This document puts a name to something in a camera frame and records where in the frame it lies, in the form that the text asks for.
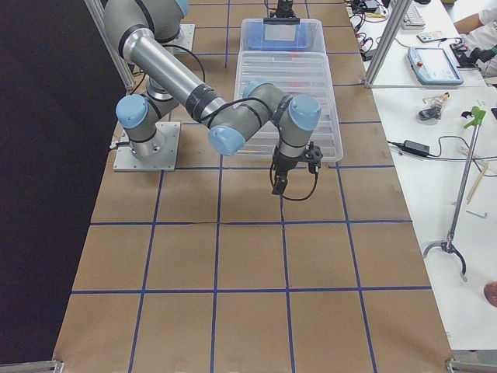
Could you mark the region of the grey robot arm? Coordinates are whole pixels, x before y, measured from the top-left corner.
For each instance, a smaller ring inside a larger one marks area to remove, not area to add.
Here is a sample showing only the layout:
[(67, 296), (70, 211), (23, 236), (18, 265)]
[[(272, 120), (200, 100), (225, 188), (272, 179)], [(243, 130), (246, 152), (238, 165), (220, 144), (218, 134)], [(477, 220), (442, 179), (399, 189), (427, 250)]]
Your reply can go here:
[(202, 81), (156, 39), (173, 37), (188, 10), (186, 1), (109, 1), (106, 35), (119, 55), (142, 68), (182, 105)]
[(211, 146), (222, 155), (233, 155), (266, 123), (272, 123), (278, 134), (269, 168), (274, 195), (284, 195), (288, 173), (300, 162), (307, 163), (309, 173), (318, 175), (322, 153), (310, 136), (321, 116), (321, 105), (314, 97), (291, 96), (270, 82), (254, 81), (241, 99), (229, 103), (141, 24), (123, 34), (118, 51), (184, 106), (194, 121), (206, 126)]

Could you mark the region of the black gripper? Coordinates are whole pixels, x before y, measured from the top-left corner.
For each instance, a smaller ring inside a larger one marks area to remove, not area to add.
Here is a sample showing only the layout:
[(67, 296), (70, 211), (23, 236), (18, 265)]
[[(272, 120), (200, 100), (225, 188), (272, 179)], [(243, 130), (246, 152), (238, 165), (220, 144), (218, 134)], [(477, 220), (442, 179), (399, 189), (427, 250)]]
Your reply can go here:
[(278, 0), (276, 7), (270, 9), (270, 17), (279, 19), (296, 18), (297, 16), (293, 11), (293, 5), (293, 0)]
[(283, 154), (278, 145), (274, 148), (270, 166), (270, 182), (273, 188), (272, 195), (284, 194), (288, 184), (287, 175), (299, 162), (305, 162), (304, 152), (297, 157), (290, 157)]

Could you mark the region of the person's hand at table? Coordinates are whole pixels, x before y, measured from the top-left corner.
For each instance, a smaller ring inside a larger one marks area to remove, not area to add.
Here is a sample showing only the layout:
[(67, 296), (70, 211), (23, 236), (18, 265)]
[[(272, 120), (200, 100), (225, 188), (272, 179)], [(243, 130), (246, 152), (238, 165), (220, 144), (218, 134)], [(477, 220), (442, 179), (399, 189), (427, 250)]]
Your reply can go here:
[(494, 52), (492, 49), (482, 50), (476, 47), (466, 58), (465, 62), (468, 64), (476, 64), (478, 61), (487, 62), (494, 57)]

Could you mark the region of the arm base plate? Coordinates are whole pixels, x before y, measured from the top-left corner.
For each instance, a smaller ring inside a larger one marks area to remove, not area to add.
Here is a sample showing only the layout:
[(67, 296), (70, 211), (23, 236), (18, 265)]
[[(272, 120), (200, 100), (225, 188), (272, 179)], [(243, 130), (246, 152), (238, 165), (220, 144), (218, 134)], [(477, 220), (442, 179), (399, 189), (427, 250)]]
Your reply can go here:
[(164, 170), (174, 172), (178, 155), (181, 123), (157, 122), (155, 136), (138, 143), (131, 141), (126, 131), (122, 131), (120, 145), (116, 149), (113, 170), (116, 172), (154, 172)]
[(173, 44), (176, 46), (180, 46), (186, 48), (191, 51), (193, 47), (193, 40), (195, 34), (196, 25), (192, 23), (182, 23), (180, 25), (179, 34), (175, 39), (162, 41), (161, 44)]

